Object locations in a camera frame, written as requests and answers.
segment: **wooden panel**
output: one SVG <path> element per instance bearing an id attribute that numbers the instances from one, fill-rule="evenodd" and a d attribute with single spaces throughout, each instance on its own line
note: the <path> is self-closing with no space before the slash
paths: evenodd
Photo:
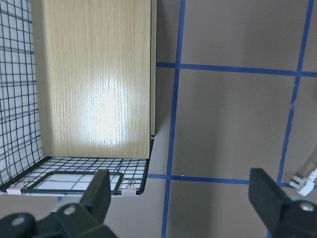
<path id="1" fill-rule="evenodd" d="M 33 0 L 43 154 L 148 158 L 150 0 Z"/>
<path id="2" fill-rule="evenodd" d="M 155 135 L 157 0 L 151 0 L 151 135 Z"/>

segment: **white connector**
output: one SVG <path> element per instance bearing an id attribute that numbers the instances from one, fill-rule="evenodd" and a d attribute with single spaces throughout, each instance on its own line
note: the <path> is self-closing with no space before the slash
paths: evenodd
<path id="1" fill-rule="evenodd" d="M 293 176 L 293 180 L 298 183 L 291 181 L 289 185 L 297 189 L 297 192 L 302 195 L 306 196 L 309 194 L 314 188 L 314 180 L 317 177 L 317 168 L 312 171 L 308 178 L 299 178 L 297 176 Z"/>

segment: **bolt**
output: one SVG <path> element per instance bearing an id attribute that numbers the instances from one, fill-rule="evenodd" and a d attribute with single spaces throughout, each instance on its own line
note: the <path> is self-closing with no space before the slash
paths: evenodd
<path id="1" fill-rule="evenodd" d="M 13 221 L 11 222 L 11 225 L 16 227 L 18 225 L 21 225 L 24 221 L 25 221 L 24 217 L 19 215 L 17 218 L 13 219 Z"/>
<path id="2" fill-rule="evenodd" d="M 70 214 L 73 214 L 75 211 L 76 211 L 75 206 L 74 206 L 74 205 L 70 205 L 69 207 L 67 207 L 67 208 L 64 210 L 64 214 L 65 214 L 65 215 L 70 215 Z"/>
<path id="3" fill-rule="evenodd" d="M 308 202 L 302 202 L 300 206 L 306 212 L 314 211 L 314 206 Z"/>

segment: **wire mesh panel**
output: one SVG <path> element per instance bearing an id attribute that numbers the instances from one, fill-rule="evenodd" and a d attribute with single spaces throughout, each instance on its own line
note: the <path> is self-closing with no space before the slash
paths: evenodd
<path id="1" fill-rule="evenodd" d="M 80 194 L 108 169 L 113 195 L 142 193 L 149 160 L 42 155 L 30 1 L 0 0 L 0 26 L 0 190 L 20 183 L 25 194 Z"/>

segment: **black wire grid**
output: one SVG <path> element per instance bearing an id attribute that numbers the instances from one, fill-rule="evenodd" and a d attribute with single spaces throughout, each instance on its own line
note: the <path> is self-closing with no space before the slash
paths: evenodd
<path id="1" fill-rule="evenodd" d="M 25 194 L 78 194 L 108 169 L 113 195 L 129 186 L 141 194 L 149 160 L 42 155 L 31 3 L 0 0 L 0 16 L 0 190 L 21 182 Z"/>

